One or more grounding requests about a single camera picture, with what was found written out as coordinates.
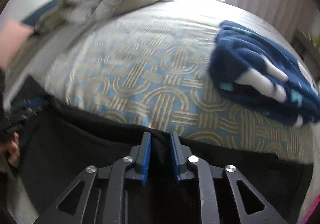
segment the bed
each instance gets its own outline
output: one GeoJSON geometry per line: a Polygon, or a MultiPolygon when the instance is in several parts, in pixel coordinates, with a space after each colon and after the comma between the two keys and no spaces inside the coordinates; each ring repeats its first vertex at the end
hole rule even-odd
{"type": "MultiPolygon", "coordinates": [[[[222,98],[213,88],[207,67],[223,20],[254,30],[300,60],[278,31],[249,12],[217,0],[161,0],[88,28],[66,51],[50,53],[40,68],[33,64],[48,54],[47,48],[19,53],[5,101],[17,92],[13,82],[31,74],[63,102],[117,122],[313,164],[310,126],[283,125],[222,98]]],[[[19,198],[11,195],[11,213],[20,223],[32,223],[37,213],[27,203],[21,181],[18,186],[19,198]]]]}

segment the black fabric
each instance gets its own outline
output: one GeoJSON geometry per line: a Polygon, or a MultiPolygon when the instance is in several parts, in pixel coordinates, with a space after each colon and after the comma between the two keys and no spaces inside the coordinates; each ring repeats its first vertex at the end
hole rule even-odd
{"type": "Polygon", "coordinates": [[[7,175],[0,173],[0,220],[3,224],[16,224],[10,213],[8,212],[6,205],[6,185],[7,175]]]}
{"type": "Polygon", "coordinates": [[[318,204],[317,207],[315,208],[307,224],[319,224],[319,220],[320,220],[320,204],[318,204]]]}
{"type": "MultiPolygon", "coordinates": [[[[44,90],[32,78],[28,78],[16,101],[22,98],[32,99],[42,94],[45,94],[44,90]]],[[[117,123],[69,107],[53,97],[47,98],[51,104],[49,109],[33,117],[19,133],[20,175],[40,214],[86,166],[112,165],[116,160],[127,156],[132,146],[140,143],[145,131],[156,136],[152,142],[152,150],[157,153],[152,157],[156,158],[157,163],[153,163],[150,168],[151,179],[157,174],[168,174],[164,164],[165,157],[168,156],[167,133],[117,123]]],[[[298,209],[311,181],[312,165],[279,160],[273,154],[227,149],[185,138],[181,138],[181,143],[189,146],[194,155],[205,159],[211,165],[236,165],[289,223],[296,222],[298,209]]],[[[172,194],[172,190],[168,189],[160,189],[163,201],[168,200],[164,195],[172,194]]],[[[183,192],[179,193],[178,197],[180,200],[189,198],[183,192]]],[[[166,211],[170,211],[169,208],[179,210],[174,199],[171,202],[158,205],[162,207],[162,218],[166,216],[166,211]]]]}

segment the human hand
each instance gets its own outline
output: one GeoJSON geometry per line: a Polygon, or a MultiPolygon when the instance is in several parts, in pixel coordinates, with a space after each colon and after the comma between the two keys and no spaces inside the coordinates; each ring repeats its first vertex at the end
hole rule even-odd
{"type": "Polygon", "coordinates": [[[13,140],[0,143],[0,152],[8,152],[10,154],[8,162],[12,166],[18,167],[20,157],[19,135],[13,133],[13,140]]]}

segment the bedspread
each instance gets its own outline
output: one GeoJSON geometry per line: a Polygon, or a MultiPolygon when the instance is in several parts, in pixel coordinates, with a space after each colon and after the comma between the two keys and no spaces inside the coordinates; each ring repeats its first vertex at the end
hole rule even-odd
{"type": "Polygon", "coordinates": [[[215,0],[163,0],[115,18],[60,55],[43,79],[70,105],[229,148],[313,161],[309,126],[293,128],[222,98],[208,75],[215,35],[231,20],[281,44],[267,22],[215,0]]]}

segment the black metal bracket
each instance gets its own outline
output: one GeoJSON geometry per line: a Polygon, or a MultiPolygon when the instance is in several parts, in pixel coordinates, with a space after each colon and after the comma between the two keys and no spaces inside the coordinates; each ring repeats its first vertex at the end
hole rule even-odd
{"type": "MultiPolygon", "coordinates": [[[[235,166],[209,165],[181,145],[177,134],[171,134],[170,147],[178,186],[189,185],[192,194],[198,194],[198,205],[194,205],[200,216],[195,224],[286,224],[235,166]],[[223,181],[224,186],[217,186],[217,180],[223,181]],[[221,193],[221,187],[228,190],[227,196],[221,193]],[[228,215],[233,215],[236,222],[230,221],[228,215]]],[[[100,169],[88,166],[35,224],[130,223],[128,183],[146,184],[150,153],[151,135],[144,133],[141,144],[132,147],[129,156],[100,169]]]]}
{"type": "Polygon", "coordinates": [[[215,179],[223,179],[228,183],[236,205],[239,223],[286,224],[276,209],[235,166],[228,165],[225,168],[219,168],[209,165],[205,160],[192,155],[189,147],[181,145],[176,133],[171,134],[170,143],[176,180],[181,183],[192,179],[197,180],[201,224],[221,223],[214,185],[215,179]],[[253,195],[255,200],[245,204],[246,195],[244,193],[246,192],[253,195]]]}
{"type": "Polygon", "coordinates": [[[141,144],[131,149],[130,155],[116,161],[112,166],[98,169],[96,166],[88,166],[76,179],[64,190],[56,202],[48,208],[34,223],[35,224],[81,224],[85,218],[92,186],[96,180],[106,180],[107,192],[102,198],[98,192],[95,203],[98,207],[104,207],[101,220],[103,224],[122,224],[126,222],[127,207],[124,181],[134,180],[140,185],[145,185],[148,177],[148,167],[151,152],[151,135],[145,133],[141,144]],[[70,209],[70,204],[75,204],[75,209],[70,209]]]}

